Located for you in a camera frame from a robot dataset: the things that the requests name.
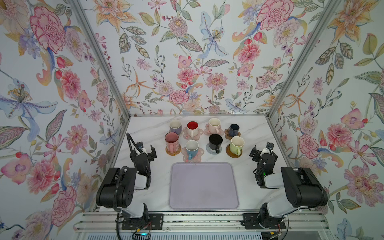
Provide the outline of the round wooden coaster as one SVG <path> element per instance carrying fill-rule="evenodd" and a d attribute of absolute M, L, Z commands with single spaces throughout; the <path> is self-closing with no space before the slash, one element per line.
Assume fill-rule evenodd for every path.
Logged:
<path fill-rule="evenodd" d="M 229 156 L 229 157 L 231 157 L 231 158 L 239 158 L 242 154 L 243 154 L 243 150 L 241 149 L 241 151 L 240 151 L 240 154 L 239 155 L 237 155 L 237 154 L 233 154 L 231 151 L 230 151 L 230 145 L 227 145 L 227 147 L 226 147 L 226 153 L 227 153 L 227 155 Z"/>

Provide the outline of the white mug blue handle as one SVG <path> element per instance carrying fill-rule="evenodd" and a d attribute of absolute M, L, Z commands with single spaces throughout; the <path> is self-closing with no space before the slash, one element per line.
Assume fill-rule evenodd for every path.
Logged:
<path fill-rule="evenodd" d="M 186 143 L 186 151 L 188 154 L 188 159 L 191 161 L 198 154 L 199 143 L 195 140 L 189 140 Z"/>

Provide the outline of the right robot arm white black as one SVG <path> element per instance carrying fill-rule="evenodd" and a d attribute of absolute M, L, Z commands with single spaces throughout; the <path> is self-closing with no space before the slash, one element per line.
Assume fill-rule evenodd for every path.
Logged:
<path fill-rule="evenodd" d="M 273 148 L 274 144 L 268 142 L 263 150 L 253 147 L 250 152 L 252 161 L 257 163 L 253 171 L 257 185 L 282 192 L 281 196 L 264 203 L 259 209 L 257 221 L 264 228 L 278 224 L 285 216 L 298 210 L 323 207 L 328 203 L 328 194 L 311 169 L 281 167 L 275 173 L 278 156 Z"/>

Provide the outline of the pink flower coaster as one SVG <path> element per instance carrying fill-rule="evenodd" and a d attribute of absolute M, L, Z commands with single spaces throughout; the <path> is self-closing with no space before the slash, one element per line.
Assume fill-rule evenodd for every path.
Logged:
<path fill-rule="evenodd" d="M 206 128 L 204 129 L 204 135 L 210 136 L 213 134 L 217 134 L 217 135 L 223 136 L 225 134 L 224 130 L 222 130 L 222 128 L 220 126 L 217 128 L 213 128 L 213 132 L 211 132 L 210 129 L 211 129 L 210 125 L 207 124 Z"/>
<path fill-rule="evenodd" d="M 185 163 L 199 163 L 202 161 L 202 156 L 205 152 L 202 148 L 199 148 L 198 154 L 191 161 L 189 161 L 189 159 L 188 159 L 188 154 L 187 154 L 186 148 L 182 148 L 181 153 L 183 155 L 183 161 Z"/>
<path fill-rule="evenodd" d="M 184 127 L 183 128 L 183 137 L 186 140 L 198 141 L 200 139 L 200 136 L 203 134 L 203 132 L 204 131 L 202 129 L 191 130 L 188 127 Z"/>

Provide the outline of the white mug grey handle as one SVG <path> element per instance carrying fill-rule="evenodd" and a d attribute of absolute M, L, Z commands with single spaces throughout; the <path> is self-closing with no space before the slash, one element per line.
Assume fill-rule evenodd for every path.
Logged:
<path fill-rule="evenodd" d="M 169 124 L 169 132 L 180 135 L 182 133 L 182 123 L 180 120 L 172 120 Z"/>

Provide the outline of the red interior white mug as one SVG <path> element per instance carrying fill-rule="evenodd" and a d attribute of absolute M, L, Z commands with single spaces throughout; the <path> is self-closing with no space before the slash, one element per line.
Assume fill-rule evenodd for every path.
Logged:
<path fill-rule="evenodd" d="M 199 133 L 199 124 L 195 121 L 190 121 L 187 123 L 187 133 L 191 138 L 194 138 Z"/>

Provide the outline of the brown paw print coaster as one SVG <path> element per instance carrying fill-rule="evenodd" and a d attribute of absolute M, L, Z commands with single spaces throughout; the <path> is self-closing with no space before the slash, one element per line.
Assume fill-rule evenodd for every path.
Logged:
<path fill-rule="evenodd" d="M 228 140 L 231 140 L 233 138 L 233 136 L 231 136 L 229 134 L 229 131 L 230 131 L 230 129 L 225 129 L 225 138 L 228 139 Z"/>

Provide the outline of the cream mug pink handle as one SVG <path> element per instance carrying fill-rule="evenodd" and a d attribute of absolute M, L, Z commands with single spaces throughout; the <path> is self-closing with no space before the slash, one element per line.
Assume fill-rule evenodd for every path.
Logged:
<path fill-rule="evenodd" d="M 221 121 L 217 118 L 211 118 L 209 120 L 209 125 L 210 125 L 210 131 L 213 132 L 213 128 L 221 127 Z"/>

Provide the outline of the white mug green handle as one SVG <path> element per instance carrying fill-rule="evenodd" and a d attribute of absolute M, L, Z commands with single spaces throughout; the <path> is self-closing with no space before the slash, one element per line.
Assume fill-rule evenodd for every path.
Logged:
<path fill-rule="evenodd" d="M 230 143 L 230 152 L 236 156 L 240 156 L 242 154 L 244 145 L 245 141 L 243 138 L 239 136 L 232 137 Z"/>

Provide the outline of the round woven cork coaster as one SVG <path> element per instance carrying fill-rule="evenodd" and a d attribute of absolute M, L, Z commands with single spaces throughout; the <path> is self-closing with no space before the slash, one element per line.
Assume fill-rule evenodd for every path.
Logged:
<path fill-rule="evenodd" d="M 170 156 L 176 156 L 176 155 L 178 155 L 178 154 L 181 152 L 182 147 L 181 147 L 181 145 L 179 145 L 178 149 L 177 149 L 176 151 L 173 151 L 173 152 L 170 152 L 169 149 L 168 149 L 167 147 L 165 148 L 165 150 L 166 150 L 166 153 L 167 153 L 168 155 L 170 155 Z"/>

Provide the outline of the round blue woven coaster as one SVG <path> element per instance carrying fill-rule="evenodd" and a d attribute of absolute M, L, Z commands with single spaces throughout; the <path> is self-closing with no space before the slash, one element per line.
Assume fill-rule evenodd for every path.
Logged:
<path fill-rule="evenodd" d="M 206 145 L 206 151 L 211 155 L 218 155 L 222 152 L 222 147 L 221 147 L 221 145 L 207 144 Z"/>

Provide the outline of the black mug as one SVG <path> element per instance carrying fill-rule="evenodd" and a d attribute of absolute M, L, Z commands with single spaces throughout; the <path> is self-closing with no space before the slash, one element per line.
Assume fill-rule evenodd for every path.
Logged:
<path fill-rule="evenodd" d="M 223 138 L 219 134 L 212 134 L 209 136 L 209 148 L 214 153 L 219 154 L 221 152 L 221 145 Z"/>

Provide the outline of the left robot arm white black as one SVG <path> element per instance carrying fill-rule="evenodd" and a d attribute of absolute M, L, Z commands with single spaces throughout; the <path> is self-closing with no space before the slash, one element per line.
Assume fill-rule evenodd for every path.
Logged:
<path fill-rule="evenodd" d="M 151 162 L 157 158 L 156 149 L 148 153 L 142 142 L 134 142 L 127 133 L 130 154 L 134 166 L 110 168 L 96 195 L 99 207 L 113 209 L 120 216 L 130 220 L 149 219 L 148 207 L 134 200 L 135 190 L 147 190 L 152 181 Z"/>

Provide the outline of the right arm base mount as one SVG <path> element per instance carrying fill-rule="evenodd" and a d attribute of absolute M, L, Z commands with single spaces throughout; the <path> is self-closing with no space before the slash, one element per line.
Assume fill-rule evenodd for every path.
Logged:
<path fill-rule="evenodd" d="M 246 230 L 284 230 L 286 224 L 282 217 L 270 216 L 267 203 L 264 203 L 258 213 L 242 214 L 243 220 L 241 225 Z"/>

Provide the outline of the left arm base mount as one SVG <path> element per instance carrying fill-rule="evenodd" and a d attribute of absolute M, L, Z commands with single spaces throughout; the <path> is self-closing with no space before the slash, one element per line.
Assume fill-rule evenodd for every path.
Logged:
<path fill-rule="evenodd" d="M 150 214 L 146 204 L 143 204 L 143 214 L 141 217 L 124 218 L 122 230 L 162 230 L 164 223 L 164 214 Z"/>

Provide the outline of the small dark navy mug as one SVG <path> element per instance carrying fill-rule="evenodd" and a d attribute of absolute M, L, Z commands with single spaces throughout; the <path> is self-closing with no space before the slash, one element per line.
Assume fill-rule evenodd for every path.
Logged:
<path fill-rule="evenodd" d="M 229 128 L 229 131 L 228 131 L 228 135 L 231 138 L 239 136 L 239 130 L 240 130 L 240 126 L 238 124 L 231 124 L 230 128 Z"/>

